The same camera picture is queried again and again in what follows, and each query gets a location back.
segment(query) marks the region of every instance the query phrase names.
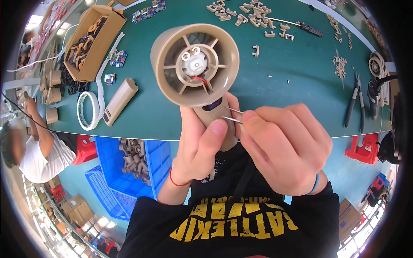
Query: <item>hand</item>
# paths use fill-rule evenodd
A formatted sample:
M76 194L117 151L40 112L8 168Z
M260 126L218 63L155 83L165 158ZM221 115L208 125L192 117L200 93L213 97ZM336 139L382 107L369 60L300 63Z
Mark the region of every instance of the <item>hand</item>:
M225 97L231 108L239 110L235 96L227 92ZM215 155L221 148L228 125L223 119L216 119L205 128L194 109L180 107L180 111L182 132L171 177L174 183L184 185L193 179L202 180L212 172Z
M300 196L314 187L332 149L332 141L304 104L286 108L260 107L242 115L241 144L271 188ZM327 184L320 172L324 186Z
M26 114L30 116L37 112L36 102L31 97L27 98L24 110L26 111Z

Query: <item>green workbench mat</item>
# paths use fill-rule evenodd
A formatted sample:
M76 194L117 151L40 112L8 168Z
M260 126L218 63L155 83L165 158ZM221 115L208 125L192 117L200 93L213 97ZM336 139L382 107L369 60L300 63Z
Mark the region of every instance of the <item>green workbench mat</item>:
M245 0L226 1L226 8L243 13L239 6ZM181 132L179 107L170 102L160 91L150 63L150 50L155 39L165 30L177 26L209 23L225 29L235 40L240 53L240 69L237 79L229 90L238 97L242 111L256 109L260 106L286 107L304 103L320 121L331 137L360 134L360 103L356 102L350 120L350 126L344 128L347 106L354 89L354 72L360 73L361 90L369 114L367 83L372 78L367 62L369 49L355 36L352 49L347 44L347 35L343 34L343 43L334 38L334 30L324 13L308 8L299 1L280 0L264 2L272 9L268 17L287 21L301 21L324 32L324 37L311 35L298 27L290 25L288 34L294 35L294 41L278 36L280 23L274 22L277 34L265 38L264 31L271 29L255 28L250 22L235 26L236 17L229 21L219 21L218 17L206 9L211 0L167 1L166 10L156 13L150 19L133 24L132 14L151 4L145 1L126 9L124 16L128 19L122 28L125 36L117 49L128 53L123 68L108 65L104 71L116 74L116 84L104 82L104 99L107 105L126 77L132 78L139 91L131 99L112 127L100 121L94 130L81 128L76 114L78 94L69 96L67 92L62 101L53 105L58 107L59 121L51 128L57 131L98 135L108 137L141 138L154 140L179 140ZM253 45L260 46L258 57L252 55ZM338 51L339 56L347 60L344 86L334 74L332 59ZM90 91L97 95L97 86L93 82ZM390 130L389 107L383 108L379 119L372 121L366 117L364 133L376 133ZM84 108L87 119L91 119L91 103Z

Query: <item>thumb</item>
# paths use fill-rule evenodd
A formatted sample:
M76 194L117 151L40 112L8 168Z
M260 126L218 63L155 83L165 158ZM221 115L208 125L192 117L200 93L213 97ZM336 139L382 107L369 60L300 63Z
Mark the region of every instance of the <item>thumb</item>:
M197 166L208 168L209 163L212 162L212 166L215 164L215 154L221 148L227 131L228 124L223 119L212 121L199 140L198 152L194 158Z

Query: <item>red plastic stool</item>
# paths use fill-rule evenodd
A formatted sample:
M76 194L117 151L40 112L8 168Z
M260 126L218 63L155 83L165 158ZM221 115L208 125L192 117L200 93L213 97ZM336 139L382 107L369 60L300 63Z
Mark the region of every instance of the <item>red plastic stool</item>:
M358 147L357 136L353 136L353 142L351 144L351 149L346 149L344 155L346 157L356 159L356 160L359 160L367 164L374 165L377 163L377 161L379 161L379 158L377 157L378 144L376 143L378 141L378 134L372 133L372 134L363 135L363 136L364 136L363 146Z
M56 186L56 188L50 190L52 191L52 194L55 197L56 201L60 200L61 198L63 198L63 196L66 195L66 193L63 191L62 185L58 185Z
M78 135L77 139L77 153L73 160L73 165L79 165L91 159L97 158L97 151L95 142L91 142L90 135Z

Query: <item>wire cutters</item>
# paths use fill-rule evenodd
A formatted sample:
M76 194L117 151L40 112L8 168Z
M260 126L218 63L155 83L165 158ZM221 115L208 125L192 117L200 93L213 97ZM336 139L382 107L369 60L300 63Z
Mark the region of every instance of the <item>wire cutters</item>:
M344 127L347 128L350 123L351 113L354 108L354 103L356 102L357 93L360 97L360 107L361 107L361 125L360 125L360 133L363 134L364 132L364 120L365 120L365 111L364 111L364 101L363 101L363 94L361 93L361 82L360 82L360 73L355 74L354 77L356 81L354 83L354 92L353 97L351 98L350 105L347 109L346 120L344 122Z

